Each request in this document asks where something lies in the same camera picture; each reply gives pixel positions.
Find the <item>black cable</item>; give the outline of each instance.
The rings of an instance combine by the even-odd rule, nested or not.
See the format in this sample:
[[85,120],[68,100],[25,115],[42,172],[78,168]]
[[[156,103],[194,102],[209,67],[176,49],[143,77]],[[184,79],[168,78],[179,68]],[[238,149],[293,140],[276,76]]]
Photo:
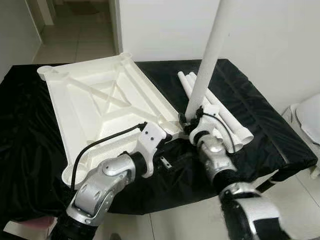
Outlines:
[[137,125],[135,125],[135,126],[133,126],[133,127],[130,127],[130,128],[128,128],[128,129],[126,129],[126,130],[123,130],[123,131],[118,132],[118,133],[115,133],[115,134],[113,134],[113,135],[111,135],[111,136],[107,136],[107,137],[102,138],[102,139],[100,139],[100,140],[98,140],[98,141],[95,141],[95,142],[89,144],[88,146],[86,146],[84,149],[82,149],[81,152],[78,154],[78,156],[76,157],[76,159],[75,159],[75,161],[74,161],[74,165],[73,165],[73,169],[72,169],[72,178],[71,178],[71,192],[73,193],[74,190],[75,190],[76,173],[77,173],[78,163],[79,163],[82,155],[83,155],[88,149],[94,147],[95,145],[98,145],[98,144],[100,144],[100,143],[103,143],[103,142],[105,142],[105,141],[108,141],[108,140],[110,140],[110,139],[113,139],[113,138],[115,138],[115,137],[118,137],[118,136],[120,136],[120,135],[123,135],[123,134],[126,134],[126,133],[128,133],[128,132],[131,132],[131,131],[133,131],[133,130],[135,130],[135,129],[140,129],[140,131],[142,131],[142,130],[145,128],[146,125],[147,125],[146,122],[137,124]]
[[234,140],[232,139],[231,134],[230,134],[228,128],[225,126],[225,124],[219,118],[217,118],[214,115],[211,115],[211,114],[208,114],[208,113],[205,113],[205,112],[203,112],[202,114],[214,118],[215,120],[217,120],[224,127],[224,129],[226,130],[226,132],[227,132],[227,134],[228,134],[228,136],[230,138],[230,141],[231,141],[231,144],[232,144],[232,148],[233,148],[233,153],[235,153],[236,152],[236,147],[235,147]]

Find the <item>tiled floor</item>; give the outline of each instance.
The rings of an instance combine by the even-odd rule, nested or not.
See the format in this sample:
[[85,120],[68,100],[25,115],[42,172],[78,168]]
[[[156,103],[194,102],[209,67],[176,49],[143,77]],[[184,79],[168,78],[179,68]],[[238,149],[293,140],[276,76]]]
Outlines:
[[99,13],[73,15],[67,4],[58,6],[55,25],[41,32],[42,46],[33,63],[73,63],[115,55],[108,5],[95,7]]
[[[71,63],[114,55],[111,23],[103,6],[101,9],[100,13],[82,16],[73,16],[65,6],[58,9],[56,25],[42,31],[43,45],[34,63]],[[254,185],[267,178],[258,179]],[[295,239],[320,236],[320,178],[312,180],[308,169],[264,195],[278,206],[284,226]],[[47,235],[47,230],[17,223],[8,224],[6,230],[30,240],[42,240]],[[111,233],[119,233],[123,240],[228,239],[216,197],[143,216],[109,213],[94,239],[108,240]]]

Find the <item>vertical white pole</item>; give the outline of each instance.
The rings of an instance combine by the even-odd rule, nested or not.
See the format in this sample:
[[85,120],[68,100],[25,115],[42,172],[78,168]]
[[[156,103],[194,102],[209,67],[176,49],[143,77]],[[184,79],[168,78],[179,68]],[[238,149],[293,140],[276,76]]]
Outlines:
[[220,0],[197,79],[185,111],[185,117],[188,121],[195,117],[197,109],[203,102],[237,2],[238,0]]

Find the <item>table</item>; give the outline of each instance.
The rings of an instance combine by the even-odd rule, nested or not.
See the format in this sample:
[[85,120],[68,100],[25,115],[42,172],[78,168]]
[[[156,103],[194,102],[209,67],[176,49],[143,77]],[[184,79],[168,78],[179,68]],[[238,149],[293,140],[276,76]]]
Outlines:
[[[178,112],[188,98],[177,73],[198,72],[200,60],[137,62],[137,65]],[[69,204],[69,188],[61,180],[67,164],[41,65],[15,65],[0,85],[0,227],[7,221],[59,216]],[[278,170],[258,187],[265,191],[300,170],[316,156],[269,105],[248,78],[227,59],[220,59],[209,88],[254,135],[231,155],[245,181]],[[110,212],[146,214],[216,195],[195,148],[178,139],[159,150],[173,166],[168,171],[156,158],[152,177],[137,179],[114,199]]]

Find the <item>white plastic tray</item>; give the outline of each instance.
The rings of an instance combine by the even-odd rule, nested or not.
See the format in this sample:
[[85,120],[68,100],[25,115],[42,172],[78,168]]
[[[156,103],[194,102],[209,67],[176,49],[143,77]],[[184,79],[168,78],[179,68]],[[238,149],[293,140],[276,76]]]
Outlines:
[[[90,143],[143,122],[159,124],[176,139],[178,113],[131,60],[113,57],[38,68],[46,81],[68,161],[62,173],[71,184],[79,152]],[[75,183],[101,161],[132,151],[140,131],[124,134],[91,148],[81,158]]]

